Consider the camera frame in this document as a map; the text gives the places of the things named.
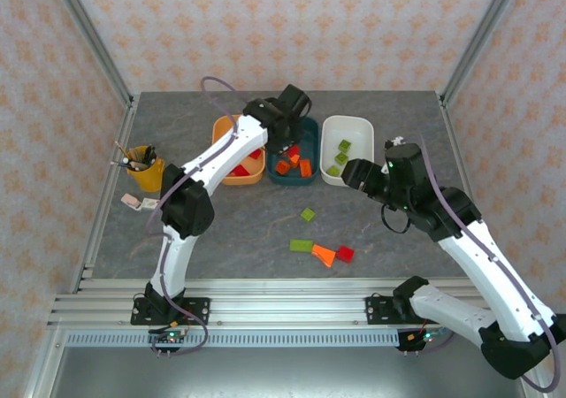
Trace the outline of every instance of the wallpaper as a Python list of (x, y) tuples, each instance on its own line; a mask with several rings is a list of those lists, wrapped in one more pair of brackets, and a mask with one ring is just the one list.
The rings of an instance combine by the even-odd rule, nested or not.
[(133, 93), (438, 90), (492, 0), (81, 0)]
[(122, 106), (60, 0), (0, 0), (0, 396), (68, 292)]
[(450, 110), (479, 208), (566, 310), (566, 0), (514, 0)]

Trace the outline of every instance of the green block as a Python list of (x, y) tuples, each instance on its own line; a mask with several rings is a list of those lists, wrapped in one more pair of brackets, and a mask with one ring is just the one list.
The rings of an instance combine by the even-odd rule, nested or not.
[(338, 149), (340, 149), (341, 152), (348, 153), (351, 145), (352, 143), (350, 143), (348, 140), (342, 140), (338, 145)]
[(348, 155), (346, 155), (345, 153), (340, 152), (338, 155), (336, 155), (336, 157), (334, 158), (334, 160), (336, 161), (336, 163), (338, 165), (344, 165), (347, 161), (348, 161)]
[(336, 165), (333, 165), (330, 168), (328, 168), (326, 173), (328, 175), (332, 175), (333, 177), (339, 177), (340, 176), (340, 168), (338, 168)]
[(306, 210), (301, 212), (301, 217), (303, 217), (307, 221), (311, 221), (315, 217), (315, 211), (313, 211), (311, 208), (307, 208)]
[(294, 252), (311, 252), (313, 246), (315, 246), (314, 241), (302, 241), (299, 239), (291, 239), (289, 248)]

